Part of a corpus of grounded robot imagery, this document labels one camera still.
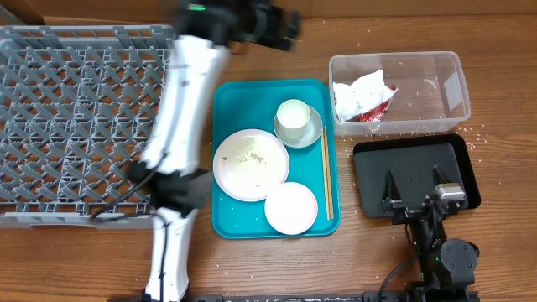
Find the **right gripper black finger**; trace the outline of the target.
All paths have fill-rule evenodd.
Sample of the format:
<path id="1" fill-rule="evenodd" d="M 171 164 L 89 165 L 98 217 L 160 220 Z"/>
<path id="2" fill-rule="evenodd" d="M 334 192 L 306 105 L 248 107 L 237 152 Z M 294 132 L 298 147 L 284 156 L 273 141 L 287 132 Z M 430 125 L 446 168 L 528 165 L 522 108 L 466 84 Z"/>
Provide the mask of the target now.
<path id="1" fill-rule="evenodd" d="M 450 179 L 441 171 L 438 165 L 432 169 L 434 187 L 451 183 Z"/>
<path id="2" fill-rule="evenodd" d="M 390 169 L 387 169 L 385 175 L 385 187 L 383 192 L 383 202 L 400 202 L 401 196 L 395 183 L 394 176 Z"/>

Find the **teal plastic tray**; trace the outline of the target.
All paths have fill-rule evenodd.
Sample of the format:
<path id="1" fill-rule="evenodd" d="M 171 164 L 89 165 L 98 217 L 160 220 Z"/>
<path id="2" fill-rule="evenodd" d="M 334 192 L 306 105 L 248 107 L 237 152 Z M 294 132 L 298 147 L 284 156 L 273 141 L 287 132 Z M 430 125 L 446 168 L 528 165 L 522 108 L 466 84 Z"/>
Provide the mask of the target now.
<path id="1" fill-rule="evenodd" d="M 319 141 L 307 148 L 288 151 L 288 180 L 308 187 L 319 205 L 315 223 L 301 236 L 329 236 L 341 223 L 341 202 L 330 96 L 323 82 L 315 79 L 235 81 L 220 86 L 213 98 L 212 151 L 216 152 L 225 138 L 240 130 L 255 128 L 272 133 L 277 108 L 289 99 L 298 99 L 313 107 L 326 127 L 334 217 L 330 219 L 326 214 L 322 147 Z M 283 236 L 267 222 L 262 201 L 239 201 L 226 194 L 218 184 L 212 185 L 211 222 L 215 232 L 226 239 Z"/>

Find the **wooden chopstick right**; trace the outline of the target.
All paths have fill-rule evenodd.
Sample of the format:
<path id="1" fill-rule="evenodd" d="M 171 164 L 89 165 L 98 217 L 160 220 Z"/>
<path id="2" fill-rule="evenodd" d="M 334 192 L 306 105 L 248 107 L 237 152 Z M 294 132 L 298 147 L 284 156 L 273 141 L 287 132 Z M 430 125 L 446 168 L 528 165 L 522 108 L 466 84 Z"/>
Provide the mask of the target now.
<path id="1" fill-rule="evenodd" d="M 331 218 L 332 220 L 334 219 L 334 211 L 333 211 L 333 199 L 332 199 L 332 188 L 331 188 L 331 165 L 330 165 L 330 153 L 329 153 L 329 145 L 328 145 L 328 138 L 327 138 L 327 129 L 326 129 L 326 167 L 327 167 L 327 173 L 329 175 L 329 181 L 328 181 L 328 185 L 329 185 L 329 189 L 330 189 L 330 204 L 331 204 L 331 209 L 330 209 L 330 213 L 331 213 Z"/>

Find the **red snack wrapper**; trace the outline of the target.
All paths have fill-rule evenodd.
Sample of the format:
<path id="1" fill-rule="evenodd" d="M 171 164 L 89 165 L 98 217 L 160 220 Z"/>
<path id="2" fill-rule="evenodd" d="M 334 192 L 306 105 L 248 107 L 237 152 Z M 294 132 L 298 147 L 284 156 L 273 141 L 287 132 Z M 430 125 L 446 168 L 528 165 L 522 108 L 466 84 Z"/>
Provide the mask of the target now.
<path id="1" fill-rule="evenodd" d="M 381 122 L 392 100 L 393 98 L 389 98 L 387 101 L 379 104 L 378 106 L 376 106 L 374 109 L 370 110 L 369 112 L 365 112 L 365 113 L 357 115 L 357 121 L 358 122 Z"/>

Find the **white napkin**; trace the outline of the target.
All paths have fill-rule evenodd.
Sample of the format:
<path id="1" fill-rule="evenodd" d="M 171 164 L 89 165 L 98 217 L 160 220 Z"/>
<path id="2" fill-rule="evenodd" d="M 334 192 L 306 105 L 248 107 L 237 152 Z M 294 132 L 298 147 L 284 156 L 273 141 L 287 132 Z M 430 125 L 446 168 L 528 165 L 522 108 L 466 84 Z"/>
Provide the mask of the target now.
<path id="1" fill-rule="evenodd" d="M 340 122 L 357 122 L 357 115 L 369 112 L 393 98 L 398 90 L 396 86 L 384 84 L 382 70 L 361 76 L 351 85 L 334 82 L 332 89 L 335 113 Z"/>

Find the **white paper cup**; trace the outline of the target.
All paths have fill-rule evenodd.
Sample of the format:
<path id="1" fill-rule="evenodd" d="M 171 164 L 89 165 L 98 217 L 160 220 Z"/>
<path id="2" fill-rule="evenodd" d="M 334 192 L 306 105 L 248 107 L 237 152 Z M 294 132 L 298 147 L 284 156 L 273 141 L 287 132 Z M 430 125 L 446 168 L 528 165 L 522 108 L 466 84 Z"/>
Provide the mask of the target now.
<path id="1" fill-rule="evenodd" d="M 286 138 L 298 138 L 304 132 L 310 120 L 310 109 L 301 100 L 290 99 L 279 105 L 276 120 L 280 132 Z"/>

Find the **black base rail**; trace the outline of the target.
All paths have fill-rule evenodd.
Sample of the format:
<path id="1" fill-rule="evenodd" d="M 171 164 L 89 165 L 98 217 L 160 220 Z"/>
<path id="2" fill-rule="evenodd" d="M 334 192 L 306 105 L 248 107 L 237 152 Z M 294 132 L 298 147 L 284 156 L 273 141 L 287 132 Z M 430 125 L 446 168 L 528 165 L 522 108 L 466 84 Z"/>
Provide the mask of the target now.
<path id="1" fill-rule="evenodd" d="M 468 296 L 464 295 L 457 298 L 447 298 L 446 296 L 440 297 L 432 295 L 431 299 L 427 298 L 424 301 L 480 301 L 477 292 L 471 292 Z M 129 298 L 112 298 L 108 302 L 156 302 L 158 300 L 149 298 L 146 294 L 141 294 L 136 297 Z M 291 296 L 222 296 L 221 294 L 206 294 L 206 295 L 187 295 L 181 301 L 184 302 L 373 302 L 378 301 L 377 291 L 365 291 L 362 294 L 351 295 L 291 295 Z M 383 293 L 381 301 L 384 302 L 403 302 L 403 301 L 418 301 L 417 299 L 410 299 L 404 291 L 388 291 Z"/>

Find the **clear plastic bin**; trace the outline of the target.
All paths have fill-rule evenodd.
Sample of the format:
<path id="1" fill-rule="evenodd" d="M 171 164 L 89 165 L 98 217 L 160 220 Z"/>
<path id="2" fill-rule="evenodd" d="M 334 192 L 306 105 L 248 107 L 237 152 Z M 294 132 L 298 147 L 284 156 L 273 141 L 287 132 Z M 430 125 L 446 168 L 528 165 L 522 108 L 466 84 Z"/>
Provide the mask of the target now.
<path id="1" fill-rule="evenodd" d="M 378 122 L 341 121 L 334 131 L 342 136 L 371 136 L 446 132 L 471 116 L 466 78 L 451 51 L 335 55 L 329 62 L 331 106 L 334 85 L 350 85 L 362 76 L 383 72 L 383 82 L 396 92 Z"/>

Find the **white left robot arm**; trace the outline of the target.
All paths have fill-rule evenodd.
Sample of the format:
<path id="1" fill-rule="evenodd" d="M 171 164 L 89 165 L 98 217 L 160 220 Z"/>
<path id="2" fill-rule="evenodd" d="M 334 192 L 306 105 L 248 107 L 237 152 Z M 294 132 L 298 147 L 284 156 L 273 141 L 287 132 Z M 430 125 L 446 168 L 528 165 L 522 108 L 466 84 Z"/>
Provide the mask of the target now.
<path id="1" fill-rule="evenodd" d="M 300 13 L 270 1 L 191 0 L 175 11 L 176 33 L 158 114 L 128 178 L 150 194 L 154 239 L 143 301 L 182 301 L 188 295 L 190 237 L 208 200 L 212 175 L 199 166 L 206 114 L 233 43 L 289 51 Z"/>

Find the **wooden chopstick left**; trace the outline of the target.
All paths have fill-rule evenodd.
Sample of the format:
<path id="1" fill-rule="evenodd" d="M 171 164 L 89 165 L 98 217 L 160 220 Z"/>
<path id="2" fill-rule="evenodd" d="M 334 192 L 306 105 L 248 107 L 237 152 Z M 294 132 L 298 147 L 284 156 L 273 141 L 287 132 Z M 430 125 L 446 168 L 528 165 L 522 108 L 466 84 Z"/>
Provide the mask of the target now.
<path id="1" fill-rule="evenodd" d="M 327 220 L 331 220 L 331 204 L 330 204 L 330 189 L 328 185 L 329 175 L 327 171 L 326 163 L 326 127 L 323 127 L 321 130 L 321 158 L 322 158 L 322 168 L 323 168 L 323 182 L 324 182 L 324 194 L 325 194 L 325 203 L 326 203 L 326 217 Z"/>

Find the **wooden chopstick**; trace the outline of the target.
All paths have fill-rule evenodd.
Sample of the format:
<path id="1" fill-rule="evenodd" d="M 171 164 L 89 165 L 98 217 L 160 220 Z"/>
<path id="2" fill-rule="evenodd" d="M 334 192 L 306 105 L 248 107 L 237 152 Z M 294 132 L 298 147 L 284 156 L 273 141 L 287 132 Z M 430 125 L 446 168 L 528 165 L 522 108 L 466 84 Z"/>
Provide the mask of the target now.
<path id="1" fill-rule="evenodd" d="M 333 199 L 332 199 L 332 188 L 331 188 L 331 165 L 330 165 L 330 153 L 329 153 L 329 145 L 328 145 L 328 138 L 327 138 L 327 129 L 326 129 L 326 167 L 327 167 L 327 173 L 329 175 L 329 181 L 328 181 L 328 185 L 329 185 L 329 189 L 330 189 L 330 204 L 331 204 L 331 209 L 330 209 L 330 213 L 331 213 L 331 218 L 332 220 L 334 219 L 334 211 L 333 211 Z"/>
<path id="2" fill-rule="evenodd" d="M 331 204 L 330 204 L 330 189 L 328 185 L 329 175 L 327 171 L 326 163 L 326 127 L 323 127 L 321 130 L 321 158 L 322 158 L 322 168 L 323 168 L 323 182 L 324 182 L 324 194 L 325 194 L 325 203 L 326 203 L 326 217 L 327 220 L 331 220 Z"/>

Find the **grey bowl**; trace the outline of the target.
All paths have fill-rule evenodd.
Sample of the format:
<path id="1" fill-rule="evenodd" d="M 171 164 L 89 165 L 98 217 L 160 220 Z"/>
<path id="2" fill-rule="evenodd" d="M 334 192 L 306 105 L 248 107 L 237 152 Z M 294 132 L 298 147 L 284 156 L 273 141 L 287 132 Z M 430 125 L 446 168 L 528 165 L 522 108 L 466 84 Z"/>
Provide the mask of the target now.
<path id="1" fill-rule="evenodd" d="M 309 106 L 310 120 L 305 125 L 305 131 L 298 138 L 290 138 L 284 133 L 284 127 L 274 118 L 274 133 L 283 145 L 289 148 L 308 148 L 314 144 L 322 134 L 323 123 L 318 111 Z"/>

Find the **large white dirty plate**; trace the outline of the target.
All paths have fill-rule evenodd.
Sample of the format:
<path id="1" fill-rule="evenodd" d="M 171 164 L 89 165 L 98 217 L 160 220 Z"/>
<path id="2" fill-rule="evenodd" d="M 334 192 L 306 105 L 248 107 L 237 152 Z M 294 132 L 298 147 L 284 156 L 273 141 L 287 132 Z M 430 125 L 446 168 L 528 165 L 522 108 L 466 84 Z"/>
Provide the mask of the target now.
<path id="1" fill-rule="evenodd" d="M 271 133 L 245 129 L 225 138 L 216 149 L 212 171 L 218 187 L 244 202 L 266 199 L 289 175 L 286 147 Z"/>

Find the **black tray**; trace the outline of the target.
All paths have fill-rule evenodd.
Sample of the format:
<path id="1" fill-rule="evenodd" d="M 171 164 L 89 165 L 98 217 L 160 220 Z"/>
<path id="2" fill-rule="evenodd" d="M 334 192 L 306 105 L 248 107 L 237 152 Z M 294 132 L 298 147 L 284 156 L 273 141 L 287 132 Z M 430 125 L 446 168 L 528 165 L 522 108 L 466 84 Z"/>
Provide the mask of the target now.
<path id="1" fill-rule="evenodd" d="M 368 218 L 384 218 L 381 210 L 385 175 L 390 169 L 401 201 L 419 204 L 434 190 L 432 169 L 438 165 L 451 183 L 466 192 L 462 209 L 475 209 L 482 198 L 464 139 L 458 134 L 399 138 L 359 143 L 353 148 L 353 162 L 362 202 Z"/>

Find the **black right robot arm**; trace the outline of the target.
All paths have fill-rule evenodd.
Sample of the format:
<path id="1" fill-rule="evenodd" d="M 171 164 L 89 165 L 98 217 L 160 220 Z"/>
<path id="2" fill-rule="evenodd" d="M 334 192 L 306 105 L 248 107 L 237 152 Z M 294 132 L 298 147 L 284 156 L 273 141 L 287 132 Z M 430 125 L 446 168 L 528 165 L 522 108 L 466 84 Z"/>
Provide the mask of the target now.
<path id="1" fill-rule="evenodd" d="M 475 283 L 478 247 L 459 238 L 448 238 L 443 221 L 456 215 L 467 200 L 461 185 L 447 178 L 439 167 L 432 169 L 434 189 L 417 207 L 404 206 L 390 170 L 385 175 L 383 209 L 391 212 L 392 223 L 403 225 L 407 240 L 415 249 L 412 258 L 396 267 L 381 283 L 377 301 L 453 301 L 478 302 L 477 292 L 468 287 Z M 385 291 L 393 276 L 417 262 L 421 280 L 409 283 L 402 292 Z"/>

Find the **grey dishwasher rack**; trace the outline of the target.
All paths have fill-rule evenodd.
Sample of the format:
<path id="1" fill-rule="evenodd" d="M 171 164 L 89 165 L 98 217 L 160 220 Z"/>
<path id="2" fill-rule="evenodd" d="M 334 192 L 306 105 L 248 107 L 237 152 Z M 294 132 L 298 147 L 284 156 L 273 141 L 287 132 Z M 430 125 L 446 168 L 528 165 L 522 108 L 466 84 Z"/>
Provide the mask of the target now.
<path id="1" fill-rule="evenodd" d="M 152 132 L 173 29 L 1 29 L 1 226 L 148 229 L 127 166 Z"/>

